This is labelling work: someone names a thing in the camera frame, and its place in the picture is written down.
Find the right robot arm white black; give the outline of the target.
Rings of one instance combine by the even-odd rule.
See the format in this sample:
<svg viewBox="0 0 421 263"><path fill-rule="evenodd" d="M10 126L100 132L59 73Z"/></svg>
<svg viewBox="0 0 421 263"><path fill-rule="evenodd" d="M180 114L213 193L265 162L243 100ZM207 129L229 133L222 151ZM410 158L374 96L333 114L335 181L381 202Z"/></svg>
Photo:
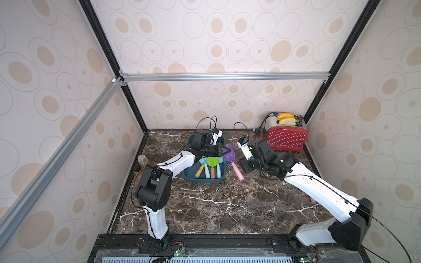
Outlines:
<svg viewBox="0 0 421 263"><path fill-rule="evenodd" d="M276 153L263 138L241 138L237 145L244 155L240 166L246 174L259 170L275 176L299 188L332 214L329 220L296 226L291 245L338 244L350 251L359 250L371 225L371 201L338 190L290 154Z"/></svg>

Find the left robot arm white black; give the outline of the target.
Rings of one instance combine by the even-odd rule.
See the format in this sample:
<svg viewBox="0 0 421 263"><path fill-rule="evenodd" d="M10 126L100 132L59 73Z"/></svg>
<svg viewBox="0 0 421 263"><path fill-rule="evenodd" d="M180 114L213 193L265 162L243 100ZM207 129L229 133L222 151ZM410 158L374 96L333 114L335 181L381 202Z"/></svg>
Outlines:
<svg viewBox="0 0 421 263"><path fill-rule="evenodd" d="M147 165L141 171L141 178L135 190L135 197L145 210L148 234L161 243L168 237L165 206L170 198L173 178L192 167L203 157L223 157L231 150L222 143L223 131L198 129L191 140L173 158L156 164Z"/></svg>

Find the green shovel yellow handle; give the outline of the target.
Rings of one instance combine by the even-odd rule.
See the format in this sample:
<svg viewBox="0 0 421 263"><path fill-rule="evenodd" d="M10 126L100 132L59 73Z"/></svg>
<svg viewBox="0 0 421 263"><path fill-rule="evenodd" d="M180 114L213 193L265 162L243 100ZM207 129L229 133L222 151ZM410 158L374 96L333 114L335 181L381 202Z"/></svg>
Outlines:
<svg viewBox="0 0 421 263"><path fill-rule="evenodd" d="M200 175L201 175L201 173L202 173L202 171L204 170L204 167L205 167L205 165L204 164L202 164L200 167L199 167L199 169L197 170L197 172L196 172L196 174L195 174L195 178L199 178L200 177Z"/></svg>

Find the teal plastic storage box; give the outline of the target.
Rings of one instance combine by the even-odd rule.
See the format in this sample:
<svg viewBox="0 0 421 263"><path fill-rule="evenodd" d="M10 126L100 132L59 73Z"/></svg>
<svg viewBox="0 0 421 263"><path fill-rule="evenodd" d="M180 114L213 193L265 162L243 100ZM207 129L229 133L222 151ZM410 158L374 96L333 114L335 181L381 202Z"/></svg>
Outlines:
<svg viewBox="0 0 421 263"><path fill-rule="evenodd" d="M193 166L183 171L183 177L191 183L222 182L225 178L224 155L229 152L225 138L211 131L199 129L189 138L188 148L197 153Z"/></svg>

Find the light blue shovel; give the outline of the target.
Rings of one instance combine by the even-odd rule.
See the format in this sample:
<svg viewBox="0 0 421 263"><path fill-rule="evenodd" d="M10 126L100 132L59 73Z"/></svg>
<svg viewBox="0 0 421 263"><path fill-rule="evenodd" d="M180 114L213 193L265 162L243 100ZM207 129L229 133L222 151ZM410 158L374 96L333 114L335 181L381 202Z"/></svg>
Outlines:
<svg viewBox="0 0 421 263"><path fill-rule="evenodd" d="M217 178L220 179L222 177L221 166L223 165L224 159L222 157L218 157L218 164L217 164Z"/></svg>
<svg viewBox="0 0 421 263"><path fill-rule="evenodd" d="M205 172L206 179L210 179L211 176L210 176L210 172L209 172L209 168L208 168L208 164L207 164L207 158L205 158L205 157L201 158L200 163L205 165L203 171Z"/></svg>

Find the green shovel orange handle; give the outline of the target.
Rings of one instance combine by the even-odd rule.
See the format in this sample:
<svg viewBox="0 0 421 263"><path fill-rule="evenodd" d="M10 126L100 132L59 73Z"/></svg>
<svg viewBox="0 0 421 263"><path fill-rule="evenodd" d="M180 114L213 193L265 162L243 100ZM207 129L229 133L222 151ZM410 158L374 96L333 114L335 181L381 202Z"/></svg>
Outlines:
<svg viewBox="0 0 421 263"><path fill-rule="evenodd" d="M207 158L207 165L210 166L210 168L211 168L211 172L210 172L211 179L216 178L216 172L215 172L214 168L217 166L217 164L218 164L218 158L217 157L208 157Z"/></svg>

